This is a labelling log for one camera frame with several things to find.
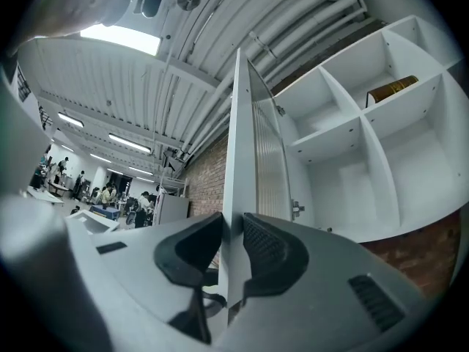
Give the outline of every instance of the white ceiling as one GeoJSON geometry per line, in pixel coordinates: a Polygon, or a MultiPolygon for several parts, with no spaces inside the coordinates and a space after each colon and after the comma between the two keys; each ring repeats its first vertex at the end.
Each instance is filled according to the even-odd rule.
{"type": "MultiPolygon", "coordinates": [[[[229,109],[222,111],[220,116],[215,115],[215,111],[229,98],[236,50],[253,45],[251,31],[260,35],[272,25],[278,25],[278,17],[296,1],[299,0],[202,0],[195,10],[184,12],[175,0],[163,0],[158,14],[152,19],[134,15],[132,3],[118,25],[160,37],[157,56],[72,36],[41,38],[27,43],[20,50],[19,63],[32,92],[51,116],[54,126],[77,147],[102,155],[116,164],[158,172],[163,151],[168,147],[178,150],[186,142],[184,149],[187,152],[204,124],[211,120],[215,126],[226,116],[229,109]],[[215,98],[212,103],[210,97],[226,77],[231,78],[222,86],[228,88],[221,89],[220,86],[220,98],[215,98]],[[201,114],[204,107],[207,110],[208,103],[213,107],[208,109],[205,119],[201,114]],[[58,111],[81,120],[84,128],[62,122],[57,117],[58,111]],[[109,133],[151,147],[152,153],[147,155],[118,145],[108,138],[109,133]]],[[[311,11],[285,23],[285,28],[269,45],[275,46],[289,32],[332,3],[322,0],[311,11]]],[[[356,4],[304,32],[296,40],[295,48],[359,7],[356,4]]],[[[261,48],[252,53],[254,64],[269,56],[261,48]]],[[[283,66],[281,59],[277,59],[263,74],[268,75],[279,65],[280,69],[287,69],[290,63],[283,66]]],[[[277,74],[276,79],[287,75],[277,74]]],[[[226,128],[226,124],[227,121],[218,131],[226,128]]]]}

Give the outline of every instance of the white shelf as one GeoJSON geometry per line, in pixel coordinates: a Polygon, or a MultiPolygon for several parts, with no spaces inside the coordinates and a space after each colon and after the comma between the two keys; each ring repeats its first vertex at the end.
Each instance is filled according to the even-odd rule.
{"type": "Polygon", "coordinates": [[[391,31],[376,32],[331,57],[322,65],[350,93],[360,109],[368,91],[416,76],[420,81],[443,70],[425,51],[391,31]]]}
{"type": "Polygon", "coordinates": [[[396,185],[402,228],[461,207],[469,179],[468,100],[449,74],[412,85],[366,113],[396,185]]]}
{"type": "Polygon", "coordinates": [[[457,42],[450,34],[437,29],[416,16],[404,18],[390,25],[387,30],[415,43],[445,68],[458,63],[464,58],[457,42]]]}
{"type": "Polygon", "coordinates": [[[391,170],[364,117],[302,139],[287,155],[308,166],[314,227],[367,241],[399,226],[391,170]]]}
{"type": "Polygon", "coordinates": [[[288,115],[282,135],[292,196],[308,210],[302,224],[373,241],[469,202],[469,99],[451,76],[462,61],[450,37],[410,17],[276,97],[288,115]],[[418,81],[365,108],[369,90],[406,76],[418,81]]]}
{"type": "Polygon", "coordinates": [[[299,139],[287,150],[304,164],[313,164],[355,150],[359,136],[360,119],[354,117],[342,125],[299,139]]]}
{"type": "Polygon", "coordinates": [[[356,114],[347,93],[320,67],[299,78],[275,100],[295,121],[299,137],[333,128],[356,114]]]}

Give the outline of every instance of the metal bracket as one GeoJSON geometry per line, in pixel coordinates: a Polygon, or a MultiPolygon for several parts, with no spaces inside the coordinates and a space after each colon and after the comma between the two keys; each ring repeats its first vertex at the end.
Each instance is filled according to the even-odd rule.
{"type": "Polygon", "coordinates": [[[278,112],[278,114],[279,114],[280,116],[284,116],[284,115],[285,115],[285,110],[284,110],[282,107],[276,106],[276,110],[277,110],[277,112],[278,112]]]}
{"type": "Polygon", "coordinates": [[[268,45],[266,45],[265,43],[263,43],[259,37],[257,36],[257,34],[255,32],[249,32],[249,36],[254,40],[254,42],[257,43],[257,45],[262,48],[265,52],[267,52],[267,55],[269,55],[272,59],[274,59],[275,61],[277,61],[277,56],[273,54],[272,50],[270,49],[270,47],[268,45]]]}
{"type": "Polygon", "coordinates": [[[295,218],[298,218],[300,216],[300,213],[302,213],[305,210],[304,206],[300,206],[300,203],[298,201],[295,201],[292,199],[292,219],[295,220],[295,218]]]}

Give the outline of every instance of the fluorescent light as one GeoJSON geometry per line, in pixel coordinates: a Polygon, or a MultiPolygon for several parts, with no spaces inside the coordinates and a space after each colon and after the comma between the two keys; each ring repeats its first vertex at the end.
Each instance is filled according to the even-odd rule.
{"type": "Polygon", "coordinates": [[[80,128],[83,127],[83,123],[80,120],[73,119],[72,117],[67,116],[66,114],[62,114],[60,112],[58,112],[57,114],[59,115],[59,117],[62,120],[65,120],[65,121],[69,122],[70,124],[75,124],[75,125],[79,126],[80,128]]]}
{"type": "Polygon", "coordinates": [[[118,175],[123,175],[123,173],[122,173],[122,172],[114,171],[113,169],[110,169],[110,168],[108,168],[108,171],[111,171],[111,172],[117,173],[118,175]]]}
{"type": "Polygon", "coordinates": [[[137,168],[133,168],[133,167],[129,167],[129,168],[132,169],[133,171],[139,171],[139,172],[141,172],[141,173],[144,173],[144,174],[153,176],[153,173],[151,173],[151,172],[142,171],[141,169],[137,169],[137,168]]]}
{"type": "Polygon", "coordinates": [[[101,158],[100,156],[97,156],[95,154],[90,154],[93,158],[99,159],[100,161],[105,161],[107,163],[111,163],[111,161],[108,161],[107,159],[101,158]]]}
{"type": "Polygon", "coordinates": [[[109,138],[110,139],[113,139],[114,141],[118,141],[120,142],[121,144],[126,144],[127,146],[130,146],[130,147],[133,147],[134,149],[139,149],[141,151],[144,151],[146,153],[151,153],[152,151],[146,147],[146,146],[142,146],[141,144],[136,144],[135,142],[132,142],[132,141],[128,141],[127,139],[123,139],[123,138],[120,138],[118,136],[115,136],[113,134],[109,134],[109,138]]]}
{"type": "Polygon", "coordinates": [[[104,40],[115,44],[124,45],[150,55],[156,55],[161,39],[144,32],[128,29],[121,26],[94,25],[81,30],[84,38],[104,40]]]}
{"type": "Polygon", "coordinates": [[[64,145],[62,145],[62,147],[63,147],[64,149],[70,150],[72,153],[74,153],[74,151],[73,151],[72,149],[70,149],[69,147],[64,146],[64,145]]]}
{"type": "Polygon", "coordinates": [[[139,177],[139,176],[137,176],[137,178],[140,179],[140,180],[143,180],[143,181],[148,181],[149,183],[154,183],[155,182],[153,180],[147,180],[147,179],[144,179],[144,178],[139,177]]]}

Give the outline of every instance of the table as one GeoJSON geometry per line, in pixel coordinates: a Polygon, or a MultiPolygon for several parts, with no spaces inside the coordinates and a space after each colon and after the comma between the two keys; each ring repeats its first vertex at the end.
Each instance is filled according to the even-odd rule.
{"type": "Polygon", "coordinates": [[[64,186],[61,186],[60,184],[54,184],[50,180],[48,182],[49,184],[49,191],[51,190],[51,186],[55,189],[55,191],[52,191],[51,194],[59,197],[60,199],[64,196],[66,191],[69,191],[69,188],[65,188],[64,186]]]}
{"type": "Polygon", "coordinates": [[[62,203],[62,206],[63,206],[63,204],[64,204],[64,201],[61,201],[57,197],[54,197],[48,191],[46,191],[46,190],[44,190],[44,191],[36,190],[32,186],[28,186],[28,194],[31,197],[33,197],[35,199],[38,199],[39,201],[50,202],[53,205],[56,204],[56,203],[62,203]]]}
{"type": "Polygon", "coordinates": [[[117,220],[119,219],[119,210],[116,208],[110,208],[109,206],[104,210],[103,205],[93,205],[89,208],[92,213],[97,215],[105,216],[107,219],[117,220]]]}
{"type": "Polygon", "coordinates": [[[109,220],[88,210],[80,210],[73,215],[67,216],[67,219],[81,221],[90,235],[113,232],[120,225],[118,221],[109,220]]]}

